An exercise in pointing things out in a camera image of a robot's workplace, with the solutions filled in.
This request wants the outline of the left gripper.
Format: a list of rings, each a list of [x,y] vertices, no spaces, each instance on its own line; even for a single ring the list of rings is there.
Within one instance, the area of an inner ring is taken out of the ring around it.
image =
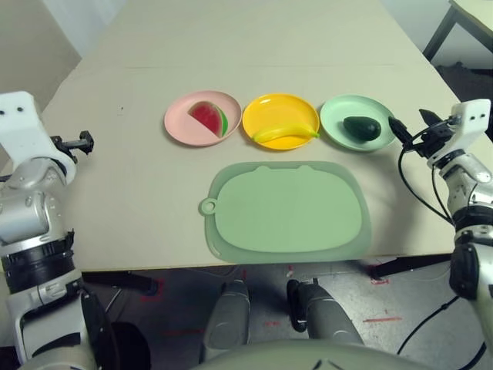
[[[94,148],[94,139],[87,130],[81,131],[77,140],[63,142],[60,136],[51,136],[50,139],[55,148],[68,156],[73,163],[76,163],[76,157],[72,154],[72,150],[80,150],[84,154],[90,154]]]

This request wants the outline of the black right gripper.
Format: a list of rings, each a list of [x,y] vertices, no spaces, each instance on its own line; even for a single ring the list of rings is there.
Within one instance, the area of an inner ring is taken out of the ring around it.
[[[401,144],[407,146],[408,152],[415,152],[421,157],[432,157],[452,138],[454,132],[450,124],[453,121],[443,121],[436,113],[427,109],[419,109],[419,113],[427,128],[412,138],[407,127],[399,119],[389,116],[388,125]]]

